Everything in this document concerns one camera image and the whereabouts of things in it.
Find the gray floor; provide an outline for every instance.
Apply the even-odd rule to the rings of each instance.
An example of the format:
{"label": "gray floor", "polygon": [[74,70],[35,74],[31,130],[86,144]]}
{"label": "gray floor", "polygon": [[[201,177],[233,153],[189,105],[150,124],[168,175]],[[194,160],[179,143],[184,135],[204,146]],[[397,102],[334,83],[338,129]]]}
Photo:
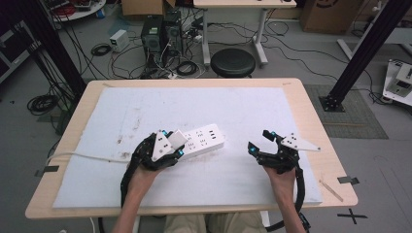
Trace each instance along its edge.
{"label": "gray floor", "polygon": [[[346,36],[304,33],[297,21],[287,21],[289,31],[280,39],[296,50],[321,50],[339,59],[346,60],[344,53],[336,43],[337,38],[345,38],[353,47],[358,39],[350,34]],[[87,17],[72,22],[79,41],[87,55],[98,43],[108,43],[108,38],[118,29],[126,29],[140,34],[142,22],[124,21],[116,14],[104,19]],[[285,30],[283,23],[277,23],[276,30]],[[227,29],[212,27],[211,40],[219,42],[244,42],[245,39]],[[60,30],[63,44],[71,54],[75,64],[79,65],[73,45]],[[339,78],[346,64],[330,56],[314,52],[293,51],[285,48],[274,39],[265,43],[268,47],[279,47],[285,55],[300,58],[315,72]],[[212,45],[211,52],[224,48]],[[242,47],[254,52],[251,45]],[[269,65],[253,72],[254,78],[296,77],[308,84],[334,84],[331,77],[312,74],[299,61],[286,59],[280,49],[265,49]],[[201,61],[200,46],[193,49],[193,60]],[[95,57],[93,63],[107,75],[110,55]],[[373,58],[366,70],[371,74],[373,90],[381,91],[389,59],[412,62],[412,58],[400,46],[384,45]],[[145,56],[141,48],[131,50],[117,63],[132,70],[144,63]],[[94,79],[89,71],[83,77]],[[215,78],[212,71],[201,78]],[[357,81],[357,87],[368,88],[369,77],[363,73]],[[0,122],[1,122],[1,169],[0,177],[0,232],[51,232],[62,229],[68,232],[91,232],[88,218],[31,220],[24,215],[25,209],[35,191],[40,178],[35,172],[43,168],[47,154],[59,139],[54,134],[50,123],[38,122],[38,117],[26,110],[27,102],[49,89],[45,77],[33,60],[28,59],[7,80],[0,85]],[[355,215],[367,216],[356,218],[357,224],[349,217],[337,214],[349,214],[349,208],[310,209],[303,213],[312,225],[312,232],[412,232],[412,116],[401,108],[373,104],[362,91],[362,96],[369,108],[379,120],[389,136],[389,140],[357,140],[331,138],[333,146],[347,172],[360,180],[354,189],[359,197],[357,206],[352,207]],[[279,213],[271,213],[272,222],[280,219]],[[114,217],[105,218],[106,231],[110,231]],[[140,232],[161,232],[164,218],[145,216]]]}

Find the black chair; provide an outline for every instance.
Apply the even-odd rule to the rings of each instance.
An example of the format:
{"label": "black chair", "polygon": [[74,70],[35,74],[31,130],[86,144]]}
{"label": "black chair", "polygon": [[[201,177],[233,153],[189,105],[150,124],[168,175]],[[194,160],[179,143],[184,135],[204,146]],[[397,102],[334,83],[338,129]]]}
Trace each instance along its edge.
{"label": "black chair", "polygon": [[248,52],[240,49],[224,49],[216,52],[210,61],[212,70],[224,78],[252,77],[256,62]]}

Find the white power strip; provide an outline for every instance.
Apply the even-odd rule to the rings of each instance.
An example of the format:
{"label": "white power strip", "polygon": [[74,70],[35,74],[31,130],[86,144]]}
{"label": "white power strip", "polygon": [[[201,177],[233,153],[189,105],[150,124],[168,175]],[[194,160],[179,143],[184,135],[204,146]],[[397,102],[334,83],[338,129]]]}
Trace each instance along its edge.
{"label": "white power strip", "polygon": [[224,145],[224,137],[216,124],[209,124],[183,134],[188,141],[185,143],[182,159],[220,149]]}

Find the pants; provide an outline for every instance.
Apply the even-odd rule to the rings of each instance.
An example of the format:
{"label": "pants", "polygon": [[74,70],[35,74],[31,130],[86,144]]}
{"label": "pants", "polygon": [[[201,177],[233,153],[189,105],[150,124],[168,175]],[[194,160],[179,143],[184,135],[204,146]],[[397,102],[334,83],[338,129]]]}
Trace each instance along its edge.
{"label": "pants", "polygon": [[267,233],[260,212],[167,216],[165,233]]}

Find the person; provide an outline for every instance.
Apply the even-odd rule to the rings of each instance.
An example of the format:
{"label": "person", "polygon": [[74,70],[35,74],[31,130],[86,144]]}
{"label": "person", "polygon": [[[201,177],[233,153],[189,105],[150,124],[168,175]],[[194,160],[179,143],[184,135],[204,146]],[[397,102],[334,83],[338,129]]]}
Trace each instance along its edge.
{"label": "person", "polygon": [[[295,169],[292,169],[291,171],[285,172],[283,174],[277,174],[277,171],[274,168],[264,166],[263,168],[270,179],[276,202],[278,203],[279,209],[284,219],[286,231],[288,233],[305,232],[293,203]],[[143,165],[140,165],[136,169],[132,179],[130,180],[123,208],[121,209],[120,215],[112,230],[112,233],[132,232],[134,220],[136,218],[140,203],[145,194],[148,192],[152,183],[154,182],[155,177],[161,171],[162,170],[150,171],[148,169],[145,169]],[[212,233],[265,232],[259,213],[211,215],[209,216],[208,222],[211,222],[210,218],[212,218],[215,222],[215,224],[213,224],[212,226],[208,226],[208,230]],[[165,229],[165,232],[206,232],[206,224],[204,223],[204,219],[204,215],[171,216],[166,220],[165,228],[168,229]]]}

